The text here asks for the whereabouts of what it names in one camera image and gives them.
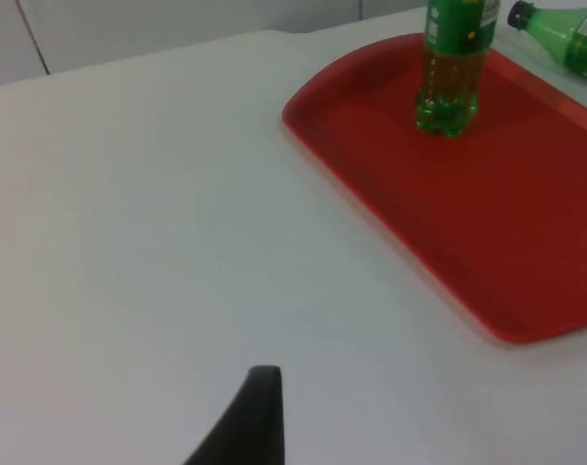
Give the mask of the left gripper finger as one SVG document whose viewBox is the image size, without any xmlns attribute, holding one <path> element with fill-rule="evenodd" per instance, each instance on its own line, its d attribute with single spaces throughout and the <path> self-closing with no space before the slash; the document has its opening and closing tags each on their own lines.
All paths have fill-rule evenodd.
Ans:
<svg viewBox="0 0 587 465">
<path fill-rule="evenodd" d="M 285 428 L 281 369 L 258 365 L 248 374 L 188 465 L 284 465 Z"/>
</svg>

